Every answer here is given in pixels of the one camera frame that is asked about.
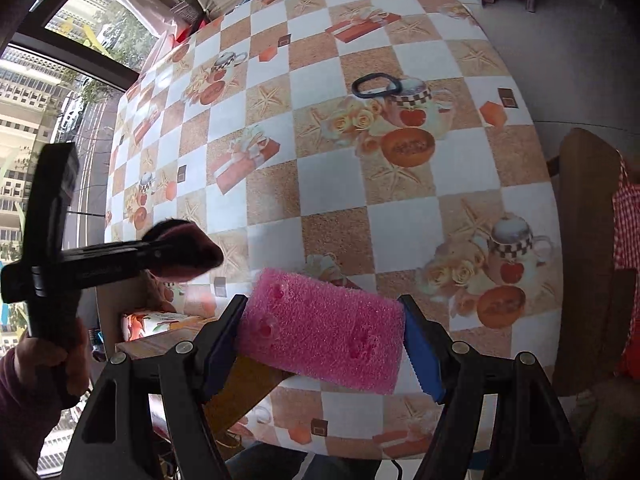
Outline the left hand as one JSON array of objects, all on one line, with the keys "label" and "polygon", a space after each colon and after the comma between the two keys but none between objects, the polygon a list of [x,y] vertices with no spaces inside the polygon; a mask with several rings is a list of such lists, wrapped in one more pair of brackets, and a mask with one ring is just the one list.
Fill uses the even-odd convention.
[{"label": "left hand", "polygon": [[14,350],[14,370],[20,383],[35,388],[45,370],[63,369],[65,390],[70,396],[82,396],[89,387],[87,361],[88,332],[80,318],[75,320],[73,347],[58,348],[50,341],[26,337]]}]

